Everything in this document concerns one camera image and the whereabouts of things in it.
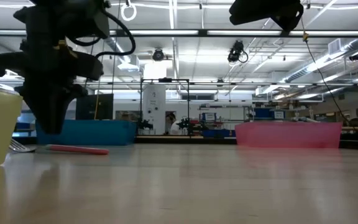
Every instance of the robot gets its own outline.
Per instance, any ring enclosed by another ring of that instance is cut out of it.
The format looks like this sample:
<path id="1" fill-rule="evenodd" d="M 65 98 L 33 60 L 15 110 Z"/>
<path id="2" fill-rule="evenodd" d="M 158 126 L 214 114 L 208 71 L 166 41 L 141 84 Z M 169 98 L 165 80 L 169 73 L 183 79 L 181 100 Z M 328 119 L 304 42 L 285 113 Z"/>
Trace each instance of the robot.
<path id="1" fill-rule="evenodd" d="M 76 76 L 99 80 L 103 64 L 98 58 L 130 55 L 135 51 L 135 40 L 128 28 L 106 11 L 108 1 L 31 1 L 34 6 L 24 7 L 13 15 L 25 24 L 27 37 L 21 43 L 21 52 L 0 54 L 0 77 L 7 69 L 22 76 L 24 83 L 15 91 L 23 97 L 47 134 L 60 134 L 68 104 L 87 95 L 84 87 L 74 84 Z M 284 30 L 291 30 L 299 22 L 303 6 L 300 0 L 236 0 L 229 12 L 234 25 L 272 17 Z M 108 19 L 121 26 L 131 40 L 129 51 L 101 52 L 94 56 L 67 46 L 66 39 L 76 45 L 90 46 L 108 38 Z M 81 42 L 77 40 L 80 37 L 94 37 L 94 40 Z"/>

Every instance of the table surface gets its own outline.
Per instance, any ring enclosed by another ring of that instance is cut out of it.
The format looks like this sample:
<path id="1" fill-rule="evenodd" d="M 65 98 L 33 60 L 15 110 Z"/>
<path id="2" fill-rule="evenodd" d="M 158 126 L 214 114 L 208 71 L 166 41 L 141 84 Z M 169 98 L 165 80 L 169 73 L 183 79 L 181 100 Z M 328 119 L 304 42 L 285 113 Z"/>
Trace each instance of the table surface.
<path id="1" fill-rule="evenodd" d="M 0 223 L 358 223 L 358 151 L 137 144 L 9 153 Z"/>

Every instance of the pink bin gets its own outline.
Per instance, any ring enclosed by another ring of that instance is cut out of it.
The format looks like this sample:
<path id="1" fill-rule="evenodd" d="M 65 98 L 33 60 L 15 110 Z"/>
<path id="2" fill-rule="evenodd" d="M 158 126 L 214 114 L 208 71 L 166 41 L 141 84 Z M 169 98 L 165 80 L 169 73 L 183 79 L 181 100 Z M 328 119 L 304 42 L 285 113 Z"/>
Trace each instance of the pink bin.
<path id="1" fill-rule="evenodd" d="M 247 147 L 337 149 L 342 123 L 251 122 L 236 125 L 237 144 Z"/>

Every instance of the blue container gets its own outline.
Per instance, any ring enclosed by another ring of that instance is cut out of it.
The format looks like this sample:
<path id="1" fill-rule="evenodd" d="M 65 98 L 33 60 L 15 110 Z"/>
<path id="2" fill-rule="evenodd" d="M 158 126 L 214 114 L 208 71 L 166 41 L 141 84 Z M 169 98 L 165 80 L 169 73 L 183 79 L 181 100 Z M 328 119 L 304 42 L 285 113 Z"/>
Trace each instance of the blue container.
<path id="1" fill-rule="evenodd" d="M 222 129 L 222 130 L 205 130 L 203 131 L 203 136 L 205 138 L 227 138 L 227 137 L 235 137 L 236 136 L 236 132 L 235 131 L 231 131 L 231 135 L 230 135 L 230 130 L 226 130 L 226 129 Z"/>
<path id="2" fill-rule="evenodd" d="M 126 146 L 135 141 L 136 124 L 130 121 L 65 120 L 60 134 L 45 134 L 38 123 L 38 144 L 72 146 Z"/>

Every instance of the ceiling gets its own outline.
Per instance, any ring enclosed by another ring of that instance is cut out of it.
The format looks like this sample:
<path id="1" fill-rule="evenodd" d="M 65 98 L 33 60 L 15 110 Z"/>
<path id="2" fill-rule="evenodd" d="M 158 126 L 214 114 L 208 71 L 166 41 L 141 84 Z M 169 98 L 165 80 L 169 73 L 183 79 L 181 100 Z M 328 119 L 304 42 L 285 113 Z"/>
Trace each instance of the ceiling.
<path id="1" fill-rule="evenodd" d="M 131 21 L 123 21 L 129 29 L 280 29 L 273 21 L 263 19 L 239 26 L 229 22 L 230 13 L 228 7 L 233 0 L 177 0 L 177 11 L 170 22 L 169 1 L 175 0 L 142 1 L 132 0 L 136 5 L 137 15 Z M 332 0 L 311 0 L 311 9 L 305 9 L 303 20 L 307 29 L 321 30 L 358 30 L 358 0 L 338 0 L 328 10 L 320 13 L 322 7 Z M 121 18 L 119 1 L 111 1 L 112 7 L 108 10 L 111 14 Z M 18 7 L 29 5 L 26 0 L 0 0 L 0 29 L 24 29 L 24 25 L 15 20 L 12 15 Z M 131 10 L 126 9 L 127 17 L 131 16 Z M 116 29 L 117 25 L 111 21 L 110 29 Z M 249 53 L 249 61 L 243 65 L 232 68 L 227 62 L 229 49 L 236 40 L 242 40 Z M 141 59 L 141 65 L 150 63 L 150 52 L 156 48 L 163 49 L 167 55 L 173 55 L 173 40 L 171 37 L 136 37 L 137 48 L 135 55 Z M 316 57 L 325 54 L 328 44 L 334 41 L 330 38 L 310 38 L 311 52 Z M 0 52 L 18 51 L 20 37 L 0 37 Z M 129 39 L 117 38 L 118 44 L 124 49 L 130 49 Z M 189 78 L 194 82 L 215 82 L 218 78 L 224 78 L 226 82 L 275 82 L 280 80 L 289 71 L 308 63 L 311 57 L 306 44 L 300 38 L 235 38 L 235 37 L 176 37 L 178 73 L 175 74 L 172 60 L 164 61 L 167 65 L 168 77 Z M 102 51 L 103 42 L 100 41 L 93 49 L 91 47 L 71 46 L 79 51 L 96 54 Z M 114 72 L 115 82 L 131 82 L 140 79 L 139 72 L 124 72 L 114 66 L 119 65 L 116 58 L 103 58 L 104 76 L 102 81 L 112 80 Z M 348 61 L 346 66 L 356 66 L 358 62 Z M 344 60 L 338 60 L 327 67 L 321 68 L 325 76 L 330 76 L 345 68 Z M 303 82 L 317 82 L 319 79 L 315 73 L 302 77 Z M 111 89 L 109 85 L 101 88 Z M 137 88 L 136 85 L 117 85 L 114 88 Z M 240 89 L 255 89 L 256 86 L 239 86 Z"/>

